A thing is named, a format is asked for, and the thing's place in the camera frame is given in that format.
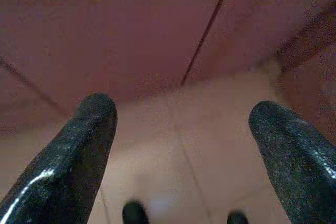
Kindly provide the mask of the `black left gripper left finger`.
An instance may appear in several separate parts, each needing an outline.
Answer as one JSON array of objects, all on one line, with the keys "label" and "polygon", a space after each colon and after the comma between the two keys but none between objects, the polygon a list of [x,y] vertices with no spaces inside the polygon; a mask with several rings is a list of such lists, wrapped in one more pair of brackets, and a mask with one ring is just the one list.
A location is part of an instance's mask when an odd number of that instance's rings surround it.
[{"label": "black left gripper left finger", "polygon": [[87,96],[0,202],[0,224],[87,224],[117,121],[107,94]]}]

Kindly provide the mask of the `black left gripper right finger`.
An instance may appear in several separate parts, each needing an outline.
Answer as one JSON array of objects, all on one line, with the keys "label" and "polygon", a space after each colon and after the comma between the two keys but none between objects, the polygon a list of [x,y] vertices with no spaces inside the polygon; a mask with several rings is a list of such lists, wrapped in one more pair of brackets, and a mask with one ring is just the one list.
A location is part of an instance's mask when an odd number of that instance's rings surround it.
[{"label": "black left gripper right finger", "polygon": [[261,101],[249,127],[272,187],[292,224],[336,224],[336,147],[312,124]]}]

